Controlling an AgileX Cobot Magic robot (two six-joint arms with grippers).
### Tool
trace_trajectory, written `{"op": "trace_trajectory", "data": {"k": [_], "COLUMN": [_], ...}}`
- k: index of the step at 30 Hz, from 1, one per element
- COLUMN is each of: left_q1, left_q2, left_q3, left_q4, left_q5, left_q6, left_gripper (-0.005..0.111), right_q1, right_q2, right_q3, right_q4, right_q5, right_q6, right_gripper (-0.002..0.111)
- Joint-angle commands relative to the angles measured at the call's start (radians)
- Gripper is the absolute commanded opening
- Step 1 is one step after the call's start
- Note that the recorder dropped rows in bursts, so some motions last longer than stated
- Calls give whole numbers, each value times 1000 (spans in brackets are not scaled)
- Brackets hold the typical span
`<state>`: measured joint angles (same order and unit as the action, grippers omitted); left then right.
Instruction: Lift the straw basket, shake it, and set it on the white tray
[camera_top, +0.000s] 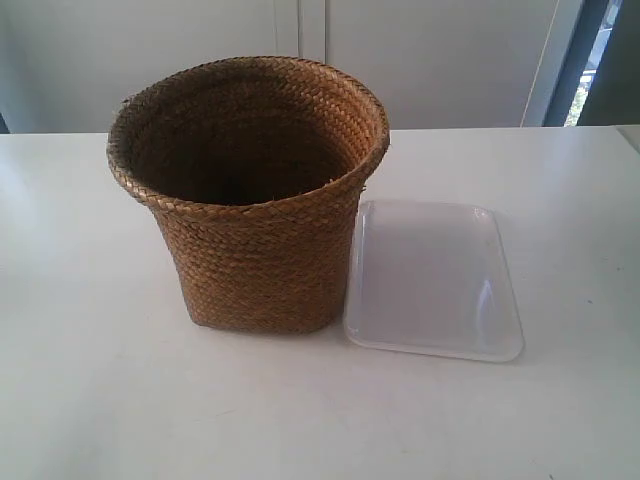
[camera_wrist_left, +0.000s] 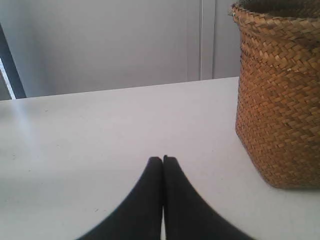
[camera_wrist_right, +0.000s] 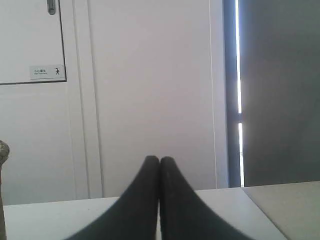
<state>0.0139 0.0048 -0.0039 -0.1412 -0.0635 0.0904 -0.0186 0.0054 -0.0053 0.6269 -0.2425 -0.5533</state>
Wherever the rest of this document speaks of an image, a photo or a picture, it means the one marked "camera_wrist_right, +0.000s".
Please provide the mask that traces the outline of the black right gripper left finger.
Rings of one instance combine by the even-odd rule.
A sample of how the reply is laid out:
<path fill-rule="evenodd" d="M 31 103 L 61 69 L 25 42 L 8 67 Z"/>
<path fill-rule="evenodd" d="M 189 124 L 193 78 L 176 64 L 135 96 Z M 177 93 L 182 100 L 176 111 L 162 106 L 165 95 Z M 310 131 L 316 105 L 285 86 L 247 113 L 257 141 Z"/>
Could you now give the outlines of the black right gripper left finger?
<path fill-rule="evenodd" d="M 160 195 L 160 160 L 149 155 L 112 206 L 69 240 L 155 240 Z"/>

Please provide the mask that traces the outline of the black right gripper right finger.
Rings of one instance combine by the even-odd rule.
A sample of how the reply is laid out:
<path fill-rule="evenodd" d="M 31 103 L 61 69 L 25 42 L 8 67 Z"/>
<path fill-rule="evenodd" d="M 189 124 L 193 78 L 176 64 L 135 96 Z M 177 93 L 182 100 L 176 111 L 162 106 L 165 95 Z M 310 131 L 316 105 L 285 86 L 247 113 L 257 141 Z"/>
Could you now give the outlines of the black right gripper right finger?
<path fill-rule="evenodd" d="M 249 240 L 195 193 L 174 158 L 160 160 L 160 227 L 163 240 Z"/>

